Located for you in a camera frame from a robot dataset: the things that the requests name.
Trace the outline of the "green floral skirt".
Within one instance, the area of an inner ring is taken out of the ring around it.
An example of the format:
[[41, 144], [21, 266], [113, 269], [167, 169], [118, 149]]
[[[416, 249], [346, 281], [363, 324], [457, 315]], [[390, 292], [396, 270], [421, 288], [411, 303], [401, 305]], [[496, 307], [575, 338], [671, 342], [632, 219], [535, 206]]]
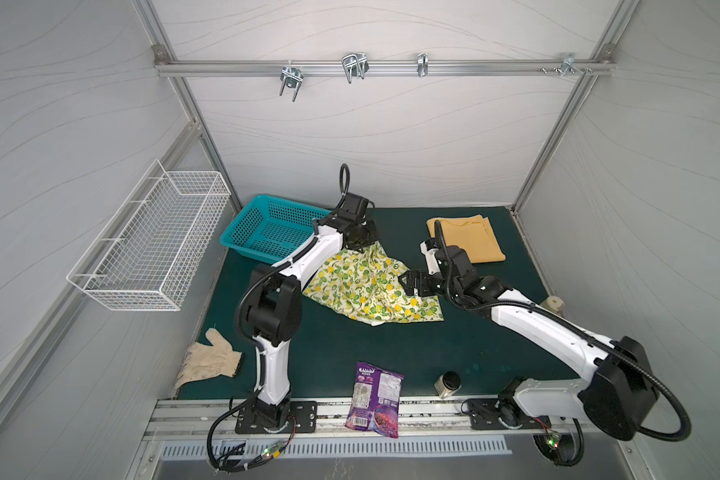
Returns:
[[437, 298], [405, 293], [398, 277], [407, 271], [405, 264], [388, 256], [378, 242], [362, 251], [343, 249], [324, 262], [303, 294], [372, 326], [443, 321]]

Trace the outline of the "yellow skirt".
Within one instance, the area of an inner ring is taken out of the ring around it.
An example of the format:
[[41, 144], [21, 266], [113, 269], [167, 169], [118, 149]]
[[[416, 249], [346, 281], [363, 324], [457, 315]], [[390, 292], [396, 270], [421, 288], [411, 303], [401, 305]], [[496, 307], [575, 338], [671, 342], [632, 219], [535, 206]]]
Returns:
[[506, 260], [488, 218], [481, 215], [462, 218], [431, 218], [426, 222], [432, 238], [436, 237], [435, 223], [440, 222], [448, 246], [464, 250], [473, 264], [498, 263]]

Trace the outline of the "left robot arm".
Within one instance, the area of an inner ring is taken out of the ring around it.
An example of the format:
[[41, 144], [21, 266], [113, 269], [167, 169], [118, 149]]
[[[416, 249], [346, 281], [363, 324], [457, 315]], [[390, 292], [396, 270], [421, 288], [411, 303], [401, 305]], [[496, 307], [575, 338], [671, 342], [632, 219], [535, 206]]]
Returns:
[[235, 311], [235, 328], [255, 348], [257, 377], [253, 393], [211, 425], [206, 437], [206, 454], [213, 470], [227, 474], [260, 467], [281, 453], [290, 443], [280, 441], [252, 460], [238, 460], [243, 444], [216, 454], [213, 436], [220, 424], [244, 411], [259, 425], [275, 432], [289, 429], [294, 435], [296, 420], [291, 414], [291, 385], [288, 378], [290, 341], [302, 320], [303, 290], [321, 266], [344, 249], [357, 252], [378, 240], [375, 222], [366, 216], [371, 204], [367, 198], [349, 191], [350, 169], [339, 171], [341, 197], [324, 217], [312, 221], [313, 232], [294, 252], [281, 261], [263, 265], [252, 273], [247, 291]]

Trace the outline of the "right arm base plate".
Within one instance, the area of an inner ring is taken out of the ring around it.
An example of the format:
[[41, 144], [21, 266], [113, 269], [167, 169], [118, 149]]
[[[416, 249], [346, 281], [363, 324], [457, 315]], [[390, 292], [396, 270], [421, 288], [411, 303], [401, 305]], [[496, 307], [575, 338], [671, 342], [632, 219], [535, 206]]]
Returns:
[[545, 423], [526, 415], [513, 400], [469, 398], [462, 402], [460, 410], [468, 417], [472, 430], [547, 430]]

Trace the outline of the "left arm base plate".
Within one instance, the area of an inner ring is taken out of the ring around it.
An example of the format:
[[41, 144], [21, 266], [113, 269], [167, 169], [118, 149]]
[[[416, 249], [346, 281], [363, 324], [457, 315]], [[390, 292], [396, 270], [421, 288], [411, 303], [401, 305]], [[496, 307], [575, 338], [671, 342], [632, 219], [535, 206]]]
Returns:
[[271, 405], [257, 399], [252, 406], [240, 409], [235, 425], [236, 434], [314, 433], [317, 403], [286, 399]]

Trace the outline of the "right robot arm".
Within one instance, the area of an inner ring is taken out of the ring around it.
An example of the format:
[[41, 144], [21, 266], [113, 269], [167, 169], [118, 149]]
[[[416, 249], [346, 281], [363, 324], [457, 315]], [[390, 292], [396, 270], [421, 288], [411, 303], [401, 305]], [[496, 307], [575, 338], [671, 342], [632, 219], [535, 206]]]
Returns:
[[515, 429], [520, 416], [547, 416], [587, 420], [622, 441], [638, 434], [665, 442], [690, 436], [688, 411], [653, 373], [638, 341], [628, 336], [613, 340], [586, 330], [497, 277], [480, 275], [462, 248], [447, 243], [440, 225], [421, 250], [426, 269], [398, 277], [406, 294], [440, 296], [532, 341], [576, 375], [573, 380], [513, 380], [495, 406], [504, 425]]

